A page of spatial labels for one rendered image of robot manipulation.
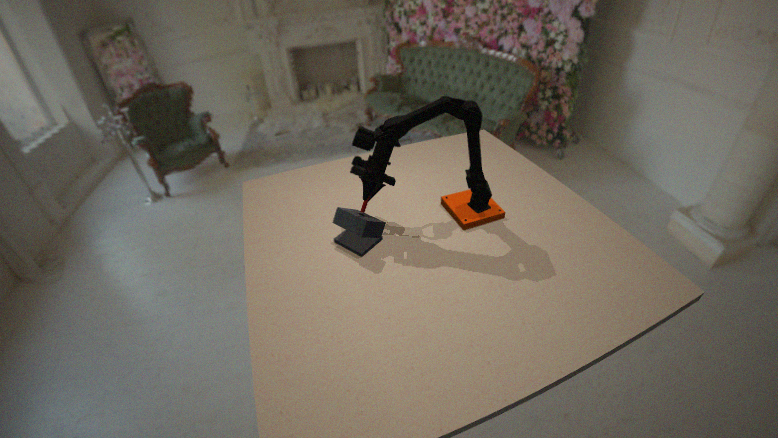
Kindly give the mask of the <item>red peg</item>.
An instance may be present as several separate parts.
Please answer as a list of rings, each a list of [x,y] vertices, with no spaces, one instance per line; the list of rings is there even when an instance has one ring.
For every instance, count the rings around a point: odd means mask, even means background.
[[[370,195],[371,195],[371,194],[370,194]],[[361,211],[360,211],[360,212],[363,212],[363,213],[365,212],[365,209],[366,209],[366,206],[367,206],[368,200],[369,200],[369,198],[370,198],[370,195],[369,195],[369,197],[367,198],[367,200],[363,202],[363,205],[362,205],[362,208],[361,208]]]

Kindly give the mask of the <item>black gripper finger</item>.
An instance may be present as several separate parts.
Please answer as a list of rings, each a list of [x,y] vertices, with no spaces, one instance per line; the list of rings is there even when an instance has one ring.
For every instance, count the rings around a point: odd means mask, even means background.
[[[359,176],[363,183],[363,200],[366,201],[371,192],[373,191],[374,187],[376,186],[377,182],[370,181],[368,179],[362,178]]]
[[[376,194],[376,193],[377,193],[379,190],[381,190],[381,189],[382,189],[384,186],[386,186],[386,185],[385,185],[385,184],[382,184],[382,183],[378,183],[378,182],[377,182],[376,186],[374,187],[373,191],[371,192],[371,195],[370,195],[370,198],[369,198],[369,200],[370,200],[370,199],[371,199],[371,198],[372,198],[372,197],[373,197],[373,196],[374,196],[374,195],[375,195],[375,194]],[[369,201],[369,200],[368,200],[368,201]]]

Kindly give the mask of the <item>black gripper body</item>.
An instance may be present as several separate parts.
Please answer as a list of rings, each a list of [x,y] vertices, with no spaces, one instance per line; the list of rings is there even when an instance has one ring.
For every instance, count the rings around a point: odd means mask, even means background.
[[[350,173],[361,176],[362,178],[368,179],[370,181],[376,181],[382,184],[385,182],[394,186],[396,182],[395,178],[385,174],[387,164],[391,164],[391,162],[389,162],[390,158],[374,153],[372,156],[369,155],[369,158],[371,158],[371,160],[367,169],[358,165],[353,165],[351,167]]]

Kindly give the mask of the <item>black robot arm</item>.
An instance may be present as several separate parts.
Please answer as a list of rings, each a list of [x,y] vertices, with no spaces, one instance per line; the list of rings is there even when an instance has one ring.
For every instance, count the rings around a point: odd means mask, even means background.
[[[410,129],[444,113],[464,120],[467,129],[470,163],[470,169],[465,170],[467,174],[466,181],[468,188],[471,188],[472,191],[470,202],[467,205],[477,213],[481,213],[491,208],[488,203],[492,193],[482,171],[479,131],[483,116],[475,101],[464,101],[458,98],[442,96],[437,101],[431,102],[414,112],[387,119],[383,125],[375,128],[375,131],[360,126],[352,146],[370,151],[373,149],[376,141],[373,153],[390,158],[394,146],[401,147],[398,140]]]

